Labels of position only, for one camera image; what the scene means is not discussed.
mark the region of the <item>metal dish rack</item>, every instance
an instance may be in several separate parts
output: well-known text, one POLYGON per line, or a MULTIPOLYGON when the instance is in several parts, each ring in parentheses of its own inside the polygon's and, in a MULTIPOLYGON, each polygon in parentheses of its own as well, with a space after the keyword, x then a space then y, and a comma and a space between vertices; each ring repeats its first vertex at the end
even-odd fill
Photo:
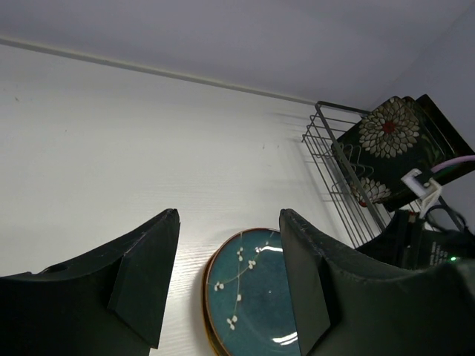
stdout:
MULTIPOLYGON (((307 145, 331 200, 335 204, 338 215, 356 248, 377 237, 386 228, 393 216, 393 213, 387 211, 382 204, 371 203, 357 176, 356 172, 359 168, 363 171, 372 168, 356 167, 353 163, 350 163, 337 141, 337 138, 354 126, 361 119, 361 116, 368 115, 370 112, 330 102, 318 102, 315 109, 316 114, 310 116, 310 124, 303 135, 302 142, 307 145), (333 119, 324 115, 322 111, 324 108, 352 113, 353 117, 352 119, 333 119), (366 207, 361 207, 356 201, 352 189, 347 183, 347 178, 336 162, 335 156, 349 172, 351 181, 358 190, 361 199, 366 203, 366 207)), ((358 154, 358 152, 361 152, 361 146, 352 147, 350 154, 358 154)), ((417 202, 412 202, 404 208, 414 212, 420 211, 417 202)))

